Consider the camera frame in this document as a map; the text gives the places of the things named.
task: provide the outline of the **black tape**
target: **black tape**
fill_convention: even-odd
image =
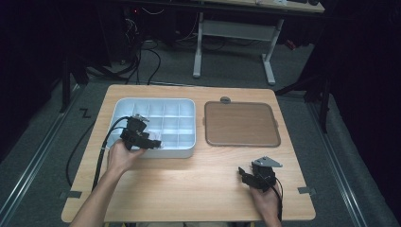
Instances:
[[[90,115],[87,115],[88,108],[79,108],[80,111],[83,111],[82,118],[91,118]]]
[[[310,188],[310,187],[298,187],[298,192],[300,194],[309,194],[310,196],[313,196],[316,194],[315,188]]]
[[[65,200],[67,198],[79,199],[81,195],[82,195],[82,192],[78,192],[78,191],[61,192],[60,199],[61,200]]]

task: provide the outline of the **forearm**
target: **forearm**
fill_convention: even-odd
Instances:
[[[272,215],[262,215],[263,220],[267,227],[281,227],[281,221],[278,219],[277,216]]]
[[[122,173],[106,171],[70,226],[101,226]]]

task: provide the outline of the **desk leg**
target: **desk leg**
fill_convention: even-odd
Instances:
[[[273,37],[270,42],[270,47],[268,49],[267,54],[262,55],[263,65],[265,66],[266,76],[268,78],[269,85],[275,84],[274,74],[271,70],[270,58],[273,53],[274,47],[277,43],[278,36],[280,35],[281,27],[283,26],[284,20],[280,19],[277,23],[277,26],[273,32]]]
[[[201,38],[203,34],[203,13],[200,12],[200,21],[198,27],[198,45],[197,52],[195,53],[195,62],[194,62],[194,78],[199,78],[201,76]]]

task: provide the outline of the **black cable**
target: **black cable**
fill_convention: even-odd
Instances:
[[[138,35],[138,37],[137,37],[138,42],[132,47],[132,50],[133,50],[132,52],[133,53],[132,53],[132,59],[131,59],[130,66],[128,66],[127,68],[125,68],[125,69],[123,69],[123,70],[121,70],[119,72],[116,72],[116,73],[110,71],[109,69],[103,67],[102,65],[98,65],[95,62],[92,62],[92,61],[90,61],[88,59],[85,59],[82,56],[76,55],[76,57],[78,59],[80,59],[81,61],[85,62],[86,64],[92,66],[93,68],[95,68],[100,73],[100,74],[98,74],[98,73],[95,73],[95,72],[87,69],[87,72],[92,74],[92,75],[94,75],[94,76],[97,76],[97,77],[108,77],[108,78],[117,79],[117,80],[126,80],[126,78],[121,77],[121,75],[129,73],[131,70],[135,70],[135,68],[139,64],[136,61],[136,52],[135,52],[135,50],[142,48],[143,42],[141,42],[141,41],[142,41],[144,35],[145,35],[144,33],[140,33]]]
[[[138,68],[136,69],[136,85],[141,85],[141,82],[139,80],[139,62],[141,62],[142,59],[142,49],[139,49],[139,60],[138,60]]]
[[[135,66],[135,68],[132,70],[132,72],[130,73],[130,75],[127,77],[127,80],[126,80],[125,84],[128,84],[128,83],[130,82],[131,77],[135,74],[135,72],[138,71],[138,68],[139,68],[139,61],[140,61],[140,60],[138,59],[138,57],[135,57],[135,61],[136,61],[136,66]]]
[[[73,151],[72,151],[71,154],[70,154],[70,157],[68,158],[67,165],[66,165],[66,167],[65,167],[65,177],[67,178],[67,182],[68,182],[68,184],[69,184],[70,186],[73,186],[73,184],[71,183],[70,174],[69,174],[69,171],[68,171],[68,169],[70,168],[71,160],[72,160],[72,158],[73,158],[75,152],[77,151],[79,144],[82,142],[83,138],[84,138],[85,135],[88,133],[88,131],[94,126],[94,124],[95,124],[95,121],[89,126],[89,128],[88,128],[88,129],[83,133],[83,135],[79,138],[78,142],[77,142],[76,145],[74,146]]]
[[[226,45],[226,39],[223,38],[221,46],[219,46],[217,48],[207,48],[204,44],[202,44],[202,48],[205,49],[205,50],[210,50],[210,51],[218,51],[221,48],[223,48],[225,45]]]
[[[283,200],[284,197],[284,191],[283,191],[283,186],[281,185],[281,182],[276,178],[276,181],[280,184],[280,188],[281,188],[281,200]]]
[[[260,44],[260,43],[262,43],[262,42],[261,42],[261,41],[257,41],[257,40],[252,40],[252,41],[249,41],[249,42],[246,43],[246,44],[242,44],[242,43],[238,43],[238,42],[234,42],[234,41],[228,40],[227,43],[228,43],[228,44],[239,45],[239,46],[250,46],[250,45]]]
[[[157,65],[157,68],[154,70],[154,72],[152,73],[152,75],[149,77],[148,79],[148,85],[150,85],[150,81],[153,78],[153,76],[156,74],[156,72],[159,70],[160,68],[160,64],[162,63],[162,59],[160,58],[160,55],[158,53],[156,53],[155,51],[149,49],[148,51],[152,52],[153,54],[155,54],[157,56],[157,58],[159,59],[159,63]]]
[[[194,36],[194,37],[188,38],[188,39],[186,39],[184,41],[176,41],[175,44],[180,45],[180,46],[184,46],[184,47],[192,47],[192,46],[194,46],[194,45],[196,45],[198,43],[197,40],[192,41],[194,38],[197,38],[197,37],[198,36]],[[181,44],[180,42],[182,42],[182,43],[191,42],[191,44]]]
[[[123,116],[120,117],[118,120],[116,120],[114,122],[114,124],[112,125],[112,127],[109,129],[109,132],[107,132],[106,138],[103,141],[103,144],[100,148],[100,152],[99,152],[99,157],[97,159],[97,165],[96,165],[96,173],[95,173],[95,178],[94,178],[94,184],[92,185],[92,191],[95,189],[95,187],[97,186],[97,182],[99,180],[99,175],[100,175],[100,169],[101,169],[101,165],[103,163],[103,156],[104,156],[104,150],[106,149],[106,145],[107,145],[107,140],[109,139],[110,134],[112,133],[112,131],[114,131],[115,129],[117,129],[115,126],[122,120],[128,120],[130,119],[129,116]]]
[[[182,38],[182,39],[180,39],[180,40],[176,40],[176,41],[175,41],[176,44],[182,45],[182,44],[180,44],[180,42],[192,40],[193,38],[198,37],[198,35],[193,35],[192,37],[190,37],[190,36],[191,36],[191,35],[194,33],[194,31],[195,31],[195,28],[196,28],[196,26],[197,26],[197,24],[198,24],[197,21],[198,21],[199,17],[200,17],[200,14],[197,13],[197,17],[195,18],[195,22],[194,22],[194,25],[192,26],[191,31],[190,31],[190,32],[188,33],[188,35],[186,35],[184,38]]]

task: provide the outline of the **gray carpet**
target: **gray carpet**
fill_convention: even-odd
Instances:
[[[248,46],[246,54],[237,51],[239,48],[237,45],[224,46],[219,51],[204,51],[202,76],[200,79],[193,79],[191,75],[194,47],[180,45],[168,47],[160,44],[154,50],[161,56],[162,63],[152,81],[277,90],[296,81],[308,54],[313,49],[313,46],[309,46],[291,51],[278,45],[271,59],[277,84],[271,87],[267,84],[259,55],[253,55],[253,52],[260,51],[259,45],[263,44]],[[142,83],[148,80],[148,76],[156,66],[156,56],[144,50],[139,71],[139,79]],[[91,78],[86,88],[81,89],[82,94],[71,106],[34,181],[9,220],[9,226],[67,225],[61,221],[61,211],[65,203],[61,193],[69,190],[65,167],[80,137],[96,120],[106,90],[112,83],[117,82]],[[293,94],[295,95],[279,96],[278,100],[306,184],[316,191],[311,199],[317,216],[311,221],[285,221],[284,226],[355,226],[329,165],[321,133],[315,125],[316,119],[310,113],[308,105],[313,104],[305,104],[301,96],[297,93]],[[399,226],[383,201],[366,166],[357,155],[357,150],[342,123],[333,98],[330,105],[327,118],[328,136],[339,157],[341,167],[356,193],[367,225]],[[5,204],[52,123],[59,116],[60,108],[61,87],[58,86],[52,99],[32,118],[18,144],[0,165],[2,173],[0,174],[0,204]],[[71,160],[68,170],[71,179],[75,177],[89,135],[90,133],[87,133],[84,136]]]

